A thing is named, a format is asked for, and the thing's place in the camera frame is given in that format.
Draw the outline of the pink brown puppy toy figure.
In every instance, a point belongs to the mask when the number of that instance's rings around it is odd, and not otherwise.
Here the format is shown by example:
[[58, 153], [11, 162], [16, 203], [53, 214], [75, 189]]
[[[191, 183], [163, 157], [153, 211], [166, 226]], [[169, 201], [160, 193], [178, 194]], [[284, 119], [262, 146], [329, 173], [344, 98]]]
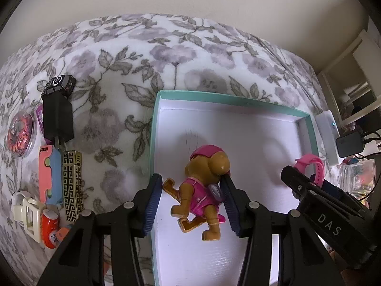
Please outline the pink brown puppy toy figure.
[[181, 231], [190, 232], [206, 223], [208, 229], [202, 234], [203, 241], [221, 238], [220, 224], [225, 223], [225, 217], [219, 214], [223, 203], [219, 183], [225, 174], [230, 175], [227, 154], [215, 145], [204, 145], [190, 155], [185, 180], [177, 189], [173, 179], [166, 179], [162, 189], [178, 202], [170, 214], [178, 219]]

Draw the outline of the teal white shallow box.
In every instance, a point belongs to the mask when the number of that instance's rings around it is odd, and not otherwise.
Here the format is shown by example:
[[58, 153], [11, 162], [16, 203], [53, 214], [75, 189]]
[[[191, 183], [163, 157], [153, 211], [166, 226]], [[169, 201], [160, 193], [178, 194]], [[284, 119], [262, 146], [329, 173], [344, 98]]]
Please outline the teal white shallow box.
[[[150, 170], [176, 184], [185, 180], [191, 154], [202, 145], [222, 148], [235, 186], [269, 210], [297, 207], [280, 178], [285, 166], [318, 153], [310, 115], [243, 97], [180, 90], [161, 91], [151, 132]], [[218, 241], [203, 241], [202, 225], [184, 233], [170, 215], [175, 200], [162, 194], [151, 232], [157, 285], [236, 285], [247, 240], [229, 223]]]

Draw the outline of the gold black patterned lighter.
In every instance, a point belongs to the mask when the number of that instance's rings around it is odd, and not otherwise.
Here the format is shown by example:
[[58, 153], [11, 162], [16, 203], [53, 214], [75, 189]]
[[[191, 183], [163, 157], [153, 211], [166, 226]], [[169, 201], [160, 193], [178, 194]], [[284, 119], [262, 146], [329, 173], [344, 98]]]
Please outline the gold black patterned lighter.
[[81, 152], [77, 150], [66, 150], [64, 152], [62, 185], [66, 220], [75, 223], [84, 210]]

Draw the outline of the orange white tube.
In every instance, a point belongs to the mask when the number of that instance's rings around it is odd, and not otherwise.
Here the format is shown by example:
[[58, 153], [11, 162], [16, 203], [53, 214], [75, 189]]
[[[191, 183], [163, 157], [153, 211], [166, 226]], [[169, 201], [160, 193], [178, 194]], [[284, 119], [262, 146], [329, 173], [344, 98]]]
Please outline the orange white tube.
[[59, 215], [50, 209], [42, 213], [42, 239], [45, 247], [55, 249], [57, 245], [56, 233], [59, 230]]

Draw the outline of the coral blue toy case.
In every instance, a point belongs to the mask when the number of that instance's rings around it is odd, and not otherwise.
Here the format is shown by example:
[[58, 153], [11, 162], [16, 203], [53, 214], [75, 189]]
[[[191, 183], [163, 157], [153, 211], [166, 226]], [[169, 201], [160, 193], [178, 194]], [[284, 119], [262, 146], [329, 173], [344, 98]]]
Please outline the coral blue toy case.
[[57, 205], [63, 202], [61, 154], [53, 145], [39, 147], [40, 202]]
[[56, 245], [59, 245], [65, 239], [66, 235], [69, 233], [71, 228], [72, 228], [72, 225], [66, 225], [57, 230], [57, 232], [55, 233]]

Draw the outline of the black wall charger plug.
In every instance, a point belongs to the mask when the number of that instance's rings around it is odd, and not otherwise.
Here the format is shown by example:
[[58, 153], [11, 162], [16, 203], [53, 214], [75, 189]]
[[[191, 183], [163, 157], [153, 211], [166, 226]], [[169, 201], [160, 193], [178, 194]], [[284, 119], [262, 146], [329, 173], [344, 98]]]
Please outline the black wall charger plug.
[[42, 95], [43, 134], [58, 150], [74, 138], [72, 104], [61, 92]]

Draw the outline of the purple plastic clip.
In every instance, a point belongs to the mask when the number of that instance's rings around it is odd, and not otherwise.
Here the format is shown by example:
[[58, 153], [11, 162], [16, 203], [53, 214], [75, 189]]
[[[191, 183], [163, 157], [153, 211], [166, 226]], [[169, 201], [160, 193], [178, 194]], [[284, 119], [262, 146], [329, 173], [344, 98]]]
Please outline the purple plastic clip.
[[41, 134], [44, 135], [44, 123], [43, 123], [43, 105], [39, 104], [35, 108], [35, 116], [37, 119], [37, 123], [39, 125], [39, 130], [41, 131]]

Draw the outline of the clear glass cup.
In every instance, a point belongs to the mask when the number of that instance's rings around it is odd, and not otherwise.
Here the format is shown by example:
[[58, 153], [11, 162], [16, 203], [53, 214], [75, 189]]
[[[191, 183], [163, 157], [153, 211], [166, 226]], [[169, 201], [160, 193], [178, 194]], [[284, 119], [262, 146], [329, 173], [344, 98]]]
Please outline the clear glass cup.
[[373, 159], [351, 159], [340, 165], [340, 188], [356, 199], [369, 195], [376, 183], [376, 163]]

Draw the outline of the black power adapter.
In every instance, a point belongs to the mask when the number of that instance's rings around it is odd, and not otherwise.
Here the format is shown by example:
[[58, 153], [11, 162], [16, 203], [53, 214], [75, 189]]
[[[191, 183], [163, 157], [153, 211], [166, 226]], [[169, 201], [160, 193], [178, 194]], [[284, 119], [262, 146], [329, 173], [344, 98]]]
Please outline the black power adapter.
[[351, 132], [336, 139], [338, 155], [341, 158], [355, 155], [364, 150], [360, 132]]

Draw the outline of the white power strip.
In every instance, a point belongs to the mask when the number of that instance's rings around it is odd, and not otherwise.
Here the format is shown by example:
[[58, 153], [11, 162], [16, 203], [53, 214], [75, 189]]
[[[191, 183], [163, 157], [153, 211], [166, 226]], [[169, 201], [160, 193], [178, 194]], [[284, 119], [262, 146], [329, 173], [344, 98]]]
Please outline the white power strip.
[[343, 159], [339, 157], [336, 146], [336, 139], [339, 138], [339, 131], [330, 110], [326, 110], [315, 117], [318, 130], [326, 150], [326, 158], [331, 167], [342, 163]]

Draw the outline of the floral grey white blanket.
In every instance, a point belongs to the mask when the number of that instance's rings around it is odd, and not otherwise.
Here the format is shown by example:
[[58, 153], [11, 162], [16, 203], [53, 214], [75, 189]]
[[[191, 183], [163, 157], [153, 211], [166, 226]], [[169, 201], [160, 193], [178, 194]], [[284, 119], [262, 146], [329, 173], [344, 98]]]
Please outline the floral grey white blanket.
[[97, 214], [133, 198], [148, 175], [152, 111], [160, 90], [197, 90], [297, 108], [326, 105], [312, 66], [252, 34], [167, 14], [98, 17], [40, 37], [1, 67], [1, 252], [24, 285], [50, 258], [14, 221], [12, 194], [39, 196], [37, 138], [28, 155], [7, 145], [13, 117], [34, 114], [48, 80], [75, 77], [74, 139], [83, 154], [84, 205]]

